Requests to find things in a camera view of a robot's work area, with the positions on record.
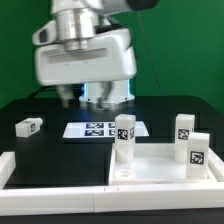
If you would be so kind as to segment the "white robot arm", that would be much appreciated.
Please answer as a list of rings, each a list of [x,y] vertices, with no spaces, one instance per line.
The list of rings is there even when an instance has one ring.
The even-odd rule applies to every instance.
[[[64,105],[82,84],[83,107],[114,110],[134,101],[132,35],[113,14],[151,9],[159,0],[52,0],[53,19],[32,36],[37,80],[54,86]]]

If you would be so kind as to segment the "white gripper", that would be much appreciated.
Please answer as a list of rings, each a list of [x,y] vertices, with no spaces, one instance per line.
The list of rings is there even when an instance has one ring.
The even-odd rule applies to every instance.
[[[37,80],[43,86],[56,85],[64,108],[74,98],[68,84],[102,82],[98,106],[109,109],[113,82],[127,80],[137,72],[131,34],[127,28],[97,34],[83,50],[67,51],[56,42],[56,22],[50,21],[32,36]]]

